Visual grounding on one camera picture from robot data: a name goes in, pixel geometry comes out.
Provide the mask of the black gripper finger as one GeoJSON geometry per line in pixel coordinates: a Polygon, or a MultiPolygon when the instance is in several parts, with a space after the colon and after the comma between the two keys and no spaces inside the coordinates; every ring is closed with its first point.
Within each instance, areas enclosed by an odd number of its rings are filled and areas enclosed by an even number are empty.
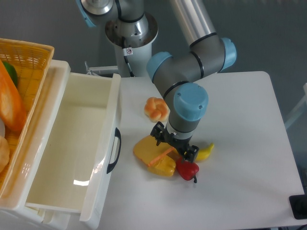
{"type": "Polygon", "coordinates": [[[199,148],[195,145],[187,144],[180,151],[181,156],[184,160],[193,163],[197,158],[199,148]]]}
{"type": "Polygon", "coordinates": [[[167,143],[167,130],[162,122],[158,121],[152,128],[150,135],[154,137],[156,146],[161,143],[167,143]]]}

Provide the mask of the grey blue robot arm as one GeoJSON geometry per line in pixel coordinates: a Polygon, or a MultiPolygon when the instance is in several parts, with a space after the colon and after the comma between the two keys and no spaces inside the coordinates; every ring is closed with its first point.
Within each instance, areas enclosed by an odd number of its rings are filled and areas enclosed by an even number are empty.
{"type": "Polygon", "coordinates": [[[120,76],[150,77],[170,109],[167,124],[157,123],[151,135],[193,162],[199,149],[189,141],[208,104],[207,92],[197,80],[232,66],[236,47],[230,39],[217,35],[201,0],[173,0],[170,4],[190,48],[180,58],[168,52],[152,54],[158,25],[145,11],[144,1],[77,1],[89,27],[98,26],[102,17],[108,17],[105,34],[114,47],[120,76]]]}

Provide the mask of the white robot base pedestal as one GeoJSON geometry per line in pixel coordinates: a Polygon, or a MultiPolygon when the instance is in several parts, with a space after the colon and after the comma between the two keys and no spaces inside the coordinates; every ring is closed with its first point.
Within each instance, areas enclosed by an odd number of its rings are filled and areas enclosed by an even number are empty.
{"type": "Polygon", "coordinates": [[[107,22],[106,37],[114,46],[119,75],[148,76],[146,65],[152,57],[152,43],[158,35],[158,25],[149,13],[135,22],[120,19],[107,22]]]}

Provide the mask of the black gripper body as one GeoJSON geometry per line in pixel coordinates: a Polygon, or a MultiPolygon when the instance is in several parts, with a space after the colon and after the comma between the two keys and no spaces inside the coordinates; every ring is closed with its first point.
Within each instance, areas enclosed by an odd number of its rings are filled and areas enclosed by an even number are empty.
{"type": "Polygon", "coordinates": [[[164,141],[174,147],[178,153],[192,152],[192,147],[189,144],[190,139],[189,135],[180,136],[180,133],[168,132],[167,129],[164,131],[164,141]]]}

